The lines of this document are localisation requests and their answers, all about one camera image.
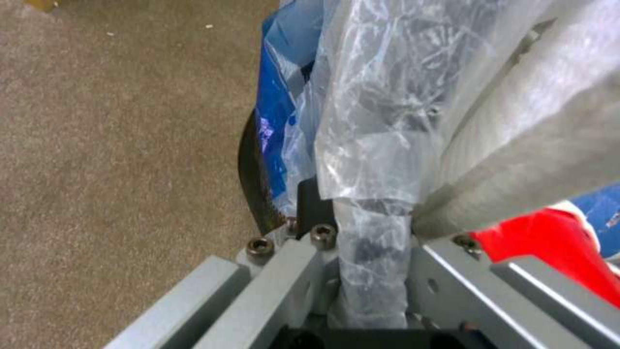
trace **blue plastic bag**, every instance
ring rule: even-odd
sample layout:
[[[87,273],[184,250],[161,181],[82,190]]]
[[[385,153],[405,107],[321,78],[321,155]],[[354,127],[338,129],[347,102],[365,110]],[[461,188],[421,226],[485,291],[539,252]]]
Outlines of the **blue plastic bag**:
[[[620,257],[620,183],[571,199],[585,214],[601,244],[603,258]]]
[[[288,189],[281,157],[284,129],[287,121],[295,122],[294,100],[309,79],[322,20],[322,1],[297,0],[263,22],[255,115],[272,199]]]

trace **brown carpet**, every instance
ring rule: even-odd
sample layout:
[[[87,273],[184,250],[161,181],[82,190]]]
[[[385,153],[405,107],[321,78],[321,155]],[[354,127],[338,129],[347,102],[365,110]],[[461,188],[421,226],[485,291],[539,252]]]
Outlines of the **brown carpet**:
[[[257,234],[236,153],[276,6],[0,0],[0,347],[100,347]]]

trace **bolt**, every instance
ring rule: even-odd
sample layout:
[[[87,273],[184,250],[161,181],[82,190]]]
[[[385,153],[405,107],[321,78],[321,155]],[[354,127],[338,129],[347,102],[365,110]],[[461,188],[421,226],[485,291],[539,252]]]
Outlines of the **bolt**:
[[[250,239],[246,245],[247,259],[256,265],[263,265],[273,256],[273,241],[266,237]]]
[[[482,249],[480,248],[478,241],[472,239],[469,235],[457,235],[454,239],[452,239],[452,241],[475,258],[478,258],[478,256],[482,253]]]
[[[297,218],[286,218],[286,236],[289,238],[295,238],[295,236],[297,236]]]
[[[336,246],[336,230],[329,224],[317,224],[310,230],[310,241],[319,251]]]

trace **black plastic part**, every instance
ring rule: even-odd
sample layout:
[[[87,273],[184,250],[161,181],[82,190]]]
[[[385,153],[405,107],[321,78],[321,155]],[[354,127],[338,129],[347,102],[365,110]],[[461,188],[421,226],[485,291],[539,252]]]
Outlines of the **black plastic part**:
[[[306,179],[297,186],[297,240],[317,224],[329,224],[338,231],[331,200],[321,200],[316,177]]]
[[[247,205],[254,216],[261,235],[284,224],[284,218],[271,203],[269,187],[264,180],[264,167],[256,137],[254,112],[250,115],[239,142],[237,170]]]
[[[495,348],[479,331],[459,330],[353,330],[283,328],[271,349],[332,348]]]

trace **gray metal frame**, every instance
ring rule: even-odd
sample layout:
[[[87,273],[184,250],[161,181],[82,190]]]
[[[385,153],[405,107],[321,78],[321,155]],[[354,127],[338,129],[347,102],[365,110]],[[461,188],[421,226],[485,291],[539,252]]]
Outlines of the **gray metal frame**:
[[[249,282],[246,267],[210,256],[105,347],[189,348]]]
[[[594,348],[620,347],[620,311],[535,257],[491,270]]]
[[[287,241],[194,348],[267,348],[284,325],[306,320],[322,272],[313,246]]]
[[[268,348],[283,326],[325,314],[337,247],[280,240],[251,282],[245,251],[247,266],[209,257],[107,348]],[[413,327],[477,328],[500,348],[620,348],[615,308],[535,258],[493,265],[462,237],[413,247],[407,290]]]
[[[412,251],[409,305],[441,328],[473,325],[501,348],[586,348],[451,240]]]

